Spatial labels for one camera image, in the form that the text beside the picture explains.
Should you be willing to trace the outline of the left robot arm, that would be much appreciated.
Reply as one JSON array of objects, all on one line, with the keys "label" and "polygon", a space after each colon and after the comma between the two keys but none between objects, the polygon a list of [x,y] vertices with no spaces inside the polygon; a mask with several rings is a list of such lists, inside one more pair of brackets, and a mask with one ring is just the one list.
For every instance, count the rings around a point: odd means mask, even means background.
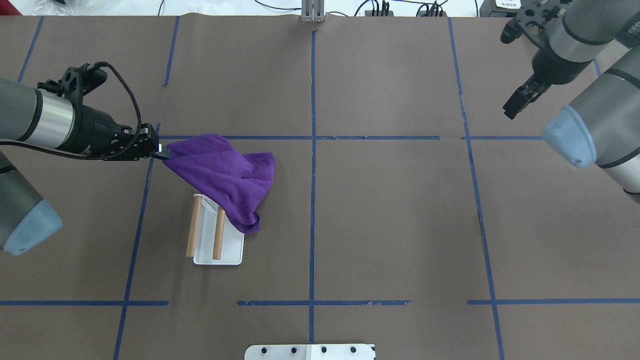
[{"label": "left robot arm", "polygon": [[63,221],[7,150],[84,161],[168,160],[153,126],[117,123],[107,112],[10,79],[1,79],[1,251],[20,256],[49,239]]}]

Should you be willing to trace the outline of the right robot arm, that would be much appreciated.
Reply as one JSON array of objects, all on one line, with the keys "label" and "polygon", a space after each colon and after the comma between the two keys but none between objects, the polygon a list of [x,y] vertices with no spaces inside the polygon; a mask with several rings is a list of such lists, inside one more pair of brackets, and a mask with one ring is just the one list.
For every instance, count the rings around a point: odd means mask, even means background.
[{"label": "right robot arm", "polygon": [[612,41],[627,48],[542,129],[578,168],[594,164],[635,202],[640,193],[640,7],[637,0],[523,0],[500,40],[537,47],[532,75],[503,105],[514,119],[554,85],[573,82]]}]

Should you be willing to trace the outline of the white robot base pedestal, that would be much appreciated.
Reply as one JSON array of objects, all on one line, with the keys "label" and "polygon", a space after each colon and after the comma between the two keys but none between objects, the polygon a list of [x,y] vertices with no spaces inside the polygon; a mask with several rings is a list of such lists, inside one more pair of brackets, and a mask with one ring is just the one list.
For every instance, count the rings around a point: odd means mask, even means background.
[{"label": "white robot base pedestal", "polygon": [[245,360],[375,360],[374,344],[255,344],[247,347]]}]

